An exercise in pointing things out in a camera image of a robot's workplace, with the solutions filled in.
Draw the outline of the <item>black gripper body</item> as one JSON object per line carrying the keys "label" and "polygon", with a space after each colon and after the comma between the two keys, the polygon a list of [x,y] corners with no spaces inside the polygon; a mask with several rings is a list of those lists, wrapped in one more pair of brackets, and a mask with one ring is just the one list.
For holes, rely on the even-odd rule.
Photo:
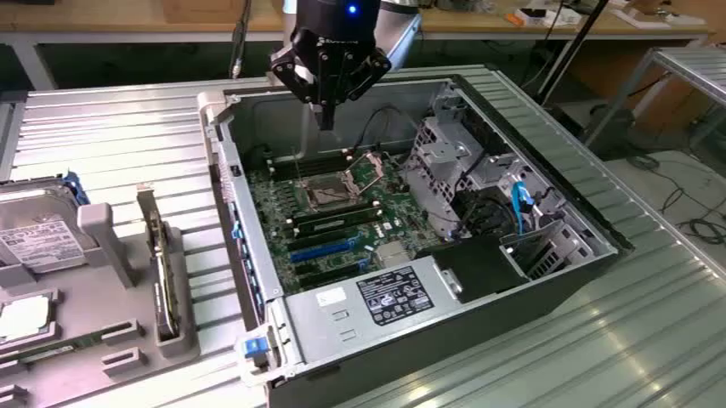
{"label": "black gripper body", "polygon": [[320,82],[330,102],[332,85],[347,52],[367,57],[376,47],[378,1],[299,1],[291,46]]}

